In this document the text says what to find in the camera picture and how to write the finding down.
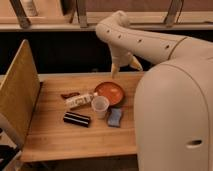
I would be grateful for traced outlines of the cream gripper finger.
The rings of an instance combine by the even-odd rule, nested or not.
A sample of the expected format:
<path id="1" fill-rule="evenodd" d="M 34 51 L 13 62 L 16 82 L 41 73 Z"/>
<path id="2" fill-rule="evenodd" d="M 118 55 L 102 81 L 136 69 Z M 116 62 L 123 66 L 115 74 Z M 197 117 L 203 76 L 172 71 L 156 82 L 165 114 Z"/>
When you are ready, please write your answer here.
<path id="1" fill-rule="evenodd" d="M 114 78 L 116 74 L 119 72 L 120 67 L 117 64 L 111 65 L 111 77 Z"/>
<path id="2" fill-rule="evenodd" d="M 137 60 L 137 58 L 135 56 L 132 57 L 132 61 L 130 62 L 130 67 L 137 69 L 139 71 L 143 70 L 142 65 L 140 64 L 140 62 Z"/>

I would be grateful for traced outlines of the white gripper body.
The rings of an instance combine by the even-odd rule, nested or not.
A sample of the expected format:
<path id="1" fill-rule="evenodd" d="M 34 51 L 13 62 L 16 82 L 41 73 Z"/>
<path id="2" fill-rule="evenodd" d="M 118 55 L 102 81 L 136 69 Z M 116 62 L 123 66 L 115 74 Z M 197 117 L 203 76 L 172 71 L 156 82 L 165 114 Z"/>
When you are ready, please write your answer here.
<path id="1" fill-rule="evenodd" d="M 112 63 L 117 67 L 124 67 L 129 65 L 133 60 L 133 55 L 128 50 L 110 45 L 109 46 Z"/>

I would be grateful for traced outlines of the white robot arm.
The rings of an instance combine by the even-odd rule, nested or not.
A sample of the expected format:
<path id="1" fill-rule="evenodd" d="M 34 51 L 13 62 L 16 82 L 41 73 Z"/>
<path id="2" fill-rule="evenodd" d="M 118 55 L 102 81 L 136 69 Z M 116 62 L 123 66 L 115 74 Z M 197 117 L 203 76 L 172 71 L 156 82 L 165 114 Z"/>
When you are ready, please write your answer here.
<path id="1" fill-rule="evenodd" d="M 154 66 L 139 81 L 134 124 L 140 171 L 213 171 L 213 42 L 134 30 L 125 12 L 100 21 L 113 75 Z"/>

